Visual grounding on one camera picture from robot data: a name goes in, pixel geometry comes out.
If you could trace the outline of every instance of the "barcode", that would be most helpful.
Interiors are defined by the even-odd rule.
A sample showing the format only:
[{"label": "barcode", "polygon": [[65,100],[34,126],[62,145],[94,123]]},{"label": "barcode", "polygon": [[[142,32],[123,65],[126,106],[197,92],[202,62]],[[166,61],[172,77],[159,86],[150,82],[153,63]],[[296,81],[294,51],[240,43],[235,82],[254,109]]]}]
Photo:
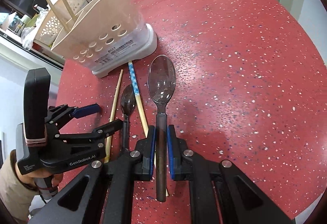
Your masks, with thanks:
[{"label": "barcode", "polygon": [[101,64],[101,65],[104,65],[105,63],[108,63],[108,62],[110,62],[110,61],[112,61],[112,58],[107,57],[107,58],[103,59],[102,61],[100,61],[100,64]]}]

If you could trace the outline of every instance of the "silver screw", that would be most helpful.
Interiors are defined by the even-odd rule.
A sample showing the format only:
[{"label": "silver screw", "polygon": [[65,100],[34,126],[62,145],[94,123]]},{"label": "silver screw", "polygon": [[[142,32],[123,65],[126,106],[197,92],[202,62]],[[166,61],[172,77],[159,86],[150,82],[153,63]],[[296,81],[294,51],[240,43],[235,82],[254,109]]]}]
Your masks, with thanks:
[{"label": "silver screw", "polygon": [[99,168],[101,166],[101,161],[95,160],[94,162],[92,162],[91,166],[95,169]]},{"label": "silver screw", "polygon": [[187,149],[187,150],[184,150],[183,154],[186,156],[186,157],[192,157],[194,152],[190,149]]},{"label": "silver screw", "polygon": [[229,160],[223,160],[221,162],[221,165],[223,165],[223,167],[225,168],[230,168],[232,166],[232,163]]},{"label": "silver screw", "polygon": [[137,150],[133,150],[130,152],[130,156],[133,158],[137,158],[140,155],[140,152]]}]

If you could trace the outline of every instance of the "beige jacket sleeve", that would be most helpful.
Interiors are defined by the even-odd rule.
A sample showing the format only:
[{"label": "beige jacket sleeve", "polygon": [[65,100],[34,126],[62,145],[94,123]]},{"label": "beige jacket sleeve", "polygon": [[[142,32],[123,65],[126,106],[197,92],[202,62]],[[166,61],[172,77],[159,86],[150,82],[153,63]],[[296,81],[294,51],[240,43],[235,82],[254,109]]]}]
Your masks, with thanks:
[{"label": "beige jacket sleeve", "polygon": [[18,223],[28,221],[29,207],[38,192],[22,184],[15,172],[16,151],[10,153],[0,169],[0,199]]}]

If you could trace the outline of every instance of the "beige plastic utensil holder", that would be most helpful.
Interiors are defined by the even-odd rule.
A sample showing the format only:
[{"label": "beige plastic utensil holder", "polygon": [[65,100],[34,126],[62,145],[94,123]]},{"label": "beige plastic utensil holder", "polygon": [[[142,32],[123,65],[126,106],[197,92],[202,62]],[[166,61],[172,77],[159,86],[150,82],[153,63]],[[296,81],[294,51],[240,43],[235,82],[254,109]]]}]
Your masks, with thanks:
[{"label": "beige plastic utensil holder", "polygon": [[130,0],[91,1],[67,34],[63,29],[51,50],[89,68],[99,78],[157,48],[157,36]]},{"label": "beige plastic utensil holder", "polygon": [[[88,4],[86,0],[67,0],[67,2],[73,10],[74,14],[77,14]],[[57,10],[60,11],[62,16],[67,21],[71,19],[63,3],[63,0],[58,0],[54,6]],[[63,26],[60,24],[53,11],[50,9],[41,26],[39,27],[35,39],[46,44],[47,46],[50,46],[55,41],[62,28]]]}]

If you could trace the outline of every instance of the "red speckled tabletop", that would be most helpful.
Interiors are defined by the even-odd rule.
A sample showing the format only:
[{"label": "red speckled tabletop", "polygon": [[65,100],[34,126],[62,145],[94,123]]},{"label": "red speckled tabletop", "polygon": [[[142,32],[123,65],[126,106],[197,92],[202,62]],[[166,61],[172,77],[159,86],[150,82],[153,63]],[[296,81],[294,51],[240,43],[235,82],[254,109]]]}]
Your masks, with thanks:
[{"label": "red speckled tabletop", "polygon": [[[155,53],[134,62],[148,124],[156,114],[148,69],[165,54],[176,68],[167,114],[177,136],[207,159],[232,160],[290,218],[302,212],[326,188],[326,68],[297,21],[276,0],[133,1],[158,35]],[[120,69],[121,95],[130,84],[127,65],[98,79],[66,62],[57,105],[97,102],[103,112],[72,120],[62,133],[90,132],[108,122]],[[137,135],[130,137],[133,149],[144,138],[137,110],[130,122],[130,135]],[[80,170],[65,173],[63,185]],[[187,185],[168,179],[171,196],[160,204],[155,182],[136,183],[132,223],[189,224]]]}]

